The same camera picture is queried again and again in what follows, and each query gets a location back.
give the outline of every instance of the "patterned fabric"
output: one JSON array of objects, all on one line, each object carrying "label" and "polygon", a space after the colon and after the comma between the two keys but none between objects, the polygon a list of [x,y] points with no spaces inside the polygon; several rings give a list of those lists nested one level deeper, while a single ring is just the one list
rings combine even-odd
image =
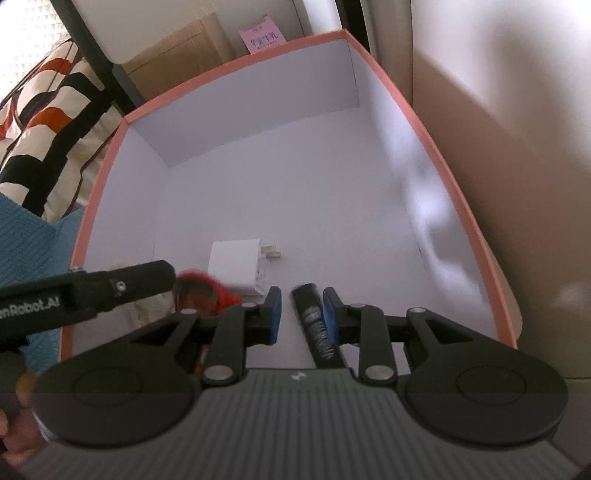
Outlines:
[{"label": "patterned fabric", "polygon": [[[51,225],[0,193],[0,288],[66,273],[83,212]],[[28,340],[22,348],[27,367],[40,373],[57,362],[60,329]]]},{"label": "patterned fabric", "polygon": [[0,103],[0,192],[58,221],[120,122],[111,93],[75,43],[61,43]]}]

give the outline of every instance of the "pink sticky note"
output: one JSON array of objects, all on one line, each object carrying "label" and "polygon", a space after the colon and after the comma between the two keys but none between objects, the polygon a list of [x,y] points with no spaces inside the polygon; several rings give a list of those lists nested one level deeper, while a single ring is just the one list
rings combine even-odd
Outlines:
[{"label": "pink sticky note", "polygon": [[268,15],[256,27],[240,30],[240,36],[250,53],[285,43],[285,37]]}]

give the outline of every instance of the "metal screw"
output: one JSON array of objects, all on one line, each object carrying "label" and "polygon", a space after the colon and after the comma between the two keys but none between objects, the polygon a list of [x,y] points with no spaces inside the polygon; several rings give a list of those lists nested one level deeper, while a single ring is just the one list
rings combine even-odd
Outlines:
[{"label": "metal screw", "polygon": [[228,380],[232,378],[234,374],[234,370],[232,370],[227,365],[212,365],[205,369],[203,375],[210,380],[214,380],[217,382],[222,382],[224,380]]},{"label": "metal screw", "polygon": [[389,380],[394,376],[394,370],[387,365],[371,365],[365,369],[365,376],[370,380]]}]

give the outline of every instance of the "black and orange striped fabric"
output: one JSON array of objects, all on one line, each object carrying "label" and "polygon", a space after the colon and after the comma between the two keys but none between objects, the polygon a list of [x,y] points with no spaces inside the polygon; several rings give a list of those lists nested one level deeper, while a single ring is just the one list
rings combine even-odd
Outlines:
[{"label": "black and orange striped fabric", "polygon": [[0,192],[57,222],[121,119],[76,44],[59,44],[0,103]]}]

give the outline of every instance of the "small metal object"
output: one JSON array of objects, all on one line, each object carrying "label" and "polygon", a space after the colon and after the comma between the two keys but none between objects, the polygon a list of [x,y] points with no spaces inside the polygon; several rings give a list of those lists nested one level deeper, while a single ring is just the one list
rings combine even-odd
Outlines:
[{"label": "small metal object", "polygon": [[365,369],[365,376],[370,380],[389,380],[394,376],[394,370],[387,365],[371,365]]},{"label": "small metal object", "polygon": [[261,254],[265,255],[265,258],[281,258],[281,252],[277,250],[276,245],[261,247]]},{"label": "small metal object", "polygon": [[209,380],[223,382],[224,380],[228,380],[232,378],[234,371],[227,367],[226,365],[212,365],[205,369],[203,375]]}]

